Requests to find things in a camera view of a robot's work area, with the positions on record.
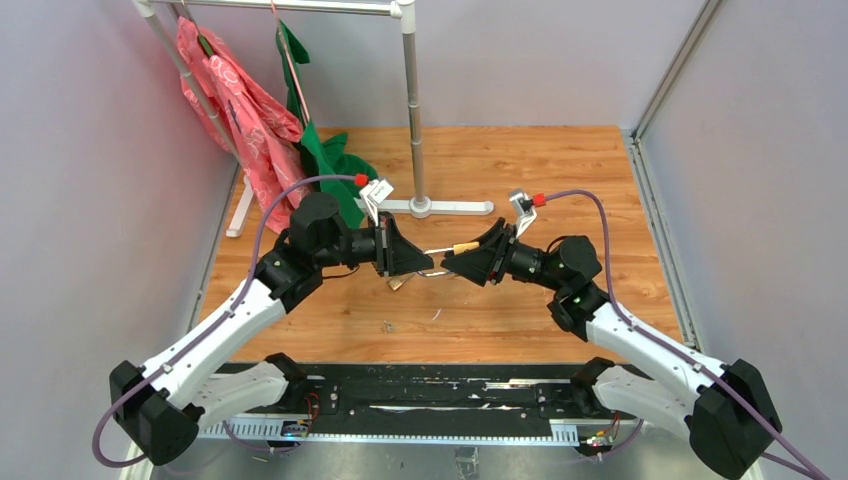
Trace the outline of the small brass padlock with key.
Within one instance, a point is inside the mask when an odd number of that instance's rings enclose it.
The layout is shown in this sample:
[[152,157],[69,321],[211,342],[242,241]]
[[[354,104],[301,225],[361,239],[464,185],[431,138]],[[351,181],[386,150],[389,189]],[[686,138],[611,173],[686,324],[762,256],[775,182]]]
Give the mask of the small brass padlock with key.
[[387,285],[392,291],[398,291],[402,288],[408,281],[416,276],[416,273],[409,273],[399,276],[391,277],[387,280]]

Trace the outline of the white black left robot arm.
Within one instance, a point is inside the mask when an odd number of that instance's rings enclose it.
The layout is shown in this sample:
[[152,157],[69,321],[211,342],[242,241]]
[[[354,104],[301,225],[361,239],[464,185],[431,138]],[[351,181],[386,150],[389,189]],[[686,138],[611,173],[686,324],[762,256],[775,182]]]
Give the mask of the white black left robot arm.
[[216,373],[248,340],[319,289],[324,269],[361,264],[392,277],[430,269],[433,260],[403,237],[391,213],[351,229],[333,195],[308,195],[274,247],[212,316],[143,365],[124,361],[113,369],[115,422],[144,459],[163,466],[202,431],[241,413],[271,405],[283,413],[298,411],[307,397],[307,374],[283,353],[236,374]]

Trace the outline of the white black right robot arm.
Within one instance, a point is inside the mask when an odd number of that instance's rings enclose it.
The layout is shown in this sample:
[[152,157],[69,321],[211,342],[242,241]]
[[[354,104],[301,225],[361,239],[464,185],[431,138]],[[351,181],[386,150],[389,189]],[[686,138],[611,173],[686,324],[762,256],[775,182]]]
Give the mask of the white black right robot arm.
[[584,417],[605,409],[631,414],[686,440],[696,457],[726,479],[740,479],[772,444],[782,424],[761,372],[751,363],[707,356],[640,321],[594,281],[601,270],[588,237],[565,236],[547,251],[519,241],[498,220],[449,252],[442,267],[480,286],[505,276],[553,293],[555,324],[618,354],[637,374],[595,358],[573,377],[571,403]]

